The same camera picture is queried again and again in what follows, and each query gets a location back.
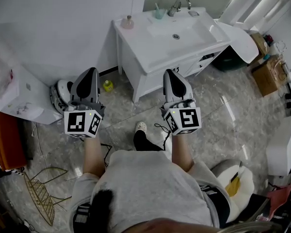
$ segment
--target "pink item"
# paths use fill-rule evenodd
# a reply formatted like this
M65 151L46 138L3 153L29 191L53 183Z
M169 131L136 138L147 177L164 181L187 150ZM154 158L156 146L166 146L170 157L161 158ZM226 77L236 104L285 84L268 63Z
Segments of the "pink item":
M281 189L269 192L267 197L271 199L271 209L270 215L268 216L269 219L273 218L275 211L287 202L289 194L291 192L291 184L288 186L283 186Z

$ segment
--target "drain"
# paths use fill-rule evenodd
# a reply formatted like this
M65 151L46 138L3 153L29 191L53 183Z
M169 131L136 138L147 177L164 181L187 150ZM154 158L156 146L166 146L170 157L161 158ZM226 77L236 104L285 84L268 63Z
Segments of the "drain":
M180 36L177 35L177 34L173 34L173 38L176 39L176 40L179 40L180 39Z

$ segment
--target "soap dispenser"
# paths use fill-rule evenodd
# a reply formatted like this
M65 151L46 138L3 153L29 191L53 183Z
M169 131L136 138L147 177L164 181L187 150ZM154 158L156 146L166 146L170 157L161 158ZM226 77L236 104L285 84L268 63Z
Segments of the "soap dispenser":
M127 19L126 18L122 19L121 27L123 29L132 29L134 27L134 21L131 19L131 16L127 16Z

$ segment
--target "hair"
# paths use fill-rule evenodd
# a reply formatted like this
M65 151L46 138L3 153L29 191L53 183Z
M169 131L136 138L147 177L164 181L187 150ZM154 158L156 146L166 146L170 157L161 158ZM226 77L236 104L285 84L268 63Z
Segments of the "hair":
M90 208L90 220L88 227L94 232L108 233L109 221L111 217L111 203L113 201L113 191L100 190L95 194Z

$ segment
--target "yellow bottle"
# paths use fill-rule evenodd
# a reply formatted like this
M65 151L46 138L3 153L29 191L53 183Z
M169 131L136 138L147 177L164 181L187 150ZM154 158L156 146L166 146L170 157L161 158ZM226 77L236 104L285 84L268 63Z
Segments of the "yellow bottle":
M106 92L110 92L113 90L113 83L110 80L106 80L103 83L103 88L105 89Z

